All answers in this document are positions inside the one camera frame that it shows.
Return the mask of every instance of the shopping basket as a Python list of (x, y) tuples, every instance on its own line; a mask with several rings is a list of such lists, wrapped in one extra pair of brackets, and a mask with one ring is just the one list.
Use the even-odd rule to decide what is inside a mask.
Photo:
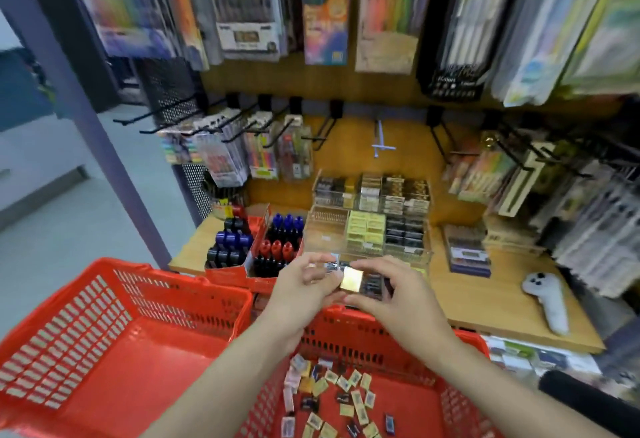
[(99, 259), (0, 343), (0, 428), (136, 437), (250, 324), (246, 289)]
[[(488, 357), (489, 349), (482, 337), (465, 331), (456, 331), (456, 335)], [(396, 436), (402, 438), (500, 437), (492, 423), (464, 395), (404, 351), (370, 315), (344, 306), (325, 310), (305, 329), (297, 352), (306, 359), (329, 359), (334, 368), (341, 362), (348, 366), (344, 372), (347, 377), (354, 368), (371, 374), (376, 401), (367, 413), (383, 437), (388, 436), (385, 414), (394, 417)], [(263, 386), (236, 437), (280, 438), (280, 424), (285, 416), (282, 392), (288, 368), (287, 360)], [(349, 436), (346, 425), (351, 418), (340, 416), (336, 392), (337, 388), (331, 385), (320, 396), (317, 414), (344, 438)], [(296, 438), (302, 435), (309, 416), (308, 412), (300, 411), (300, 399), (300, 393), (294, 395)]]

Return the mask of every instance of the white game controller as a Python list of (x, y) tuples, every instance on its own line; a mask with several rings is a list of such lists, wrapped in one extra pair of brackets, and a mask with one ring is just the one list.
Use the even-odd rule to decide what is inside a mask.
[(566, 315), (562, 284), (553, 273), (532, 273), (522, 282), (525, 293), (538, 297), (545, 310), (547, 323), (553, 333), (567, 335), (569, 333), (569, 319)]

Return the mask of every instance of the metal pole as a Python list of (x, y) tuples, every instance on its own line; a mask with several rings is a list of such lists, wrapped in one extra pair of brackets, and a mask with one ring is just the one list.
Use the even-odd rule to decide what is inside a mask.
[(167, 269), (171, 255), (56, 40), (38, 1), (0, 0), (0, 8), (11, 16), (27, 46), (42, 65), (56, 89), (56, 94), (60, 96), (66, 111), (156, 263), (160, 268)]

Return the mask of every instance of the finger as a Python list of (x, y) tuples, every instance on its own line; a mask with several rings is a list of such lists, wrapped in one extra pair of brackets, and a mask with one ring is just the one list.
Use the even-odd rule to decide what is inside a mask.
[(335, 263), (335, 256), (327, 253), (306, 252), (290, 262), (289, 266), (306, 268), (312, 263)]
[(302, 281), (309, 283), (311, 281), (322, 280), (326, 274), (324, 268), (305, 268), (302, 270)]
[(385, 315), (387, 313), (387, 306), (374, 300), (373, 298), (365, 297), (364, 295), (347, 295), (344, 298), (344, 303), (358, 307), (363, 312), (369, 313), (376, 317), (376, 320), (384, 324)]
[(322, 306), (323, 308), (331, 306), (333, 304), (336, 304), (338, 302), (341, 302), (344, 297), (346, 297), (347, 294), (343, 291), (336, 291), (334, 293), (332, 293), (331, 295), (324, 297), (322, 300)]
[(319, 291), (323, 297), (329, 296), (342, 283), (343, 274), (341, 271), (327, 273), (322, 280), (316, 281), (313, 287)]
[(357, 270), (368, 270), (386, 276), (394, 288), (396, 287), (398, 277), (402, 276), (404, 272), (410, 271), (408, 266), (402, 267), (386, 257), (359, 259), (352, 261), (349, 265)]

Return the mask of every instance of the floor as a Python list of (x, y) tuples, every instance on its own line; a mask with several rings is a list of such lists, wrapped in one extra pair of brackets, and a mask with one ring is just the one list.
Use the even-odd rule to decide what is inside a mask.
[[(119, 106), (100, 120), (174, 256), (195, 227), (158, 137), (138, 133), (152, 121), (112, 121), (145, 111)], [(0, 338), (96, 258), (155, 265), (94, 159), (86, 170), (88, 180), (0, 232)]]

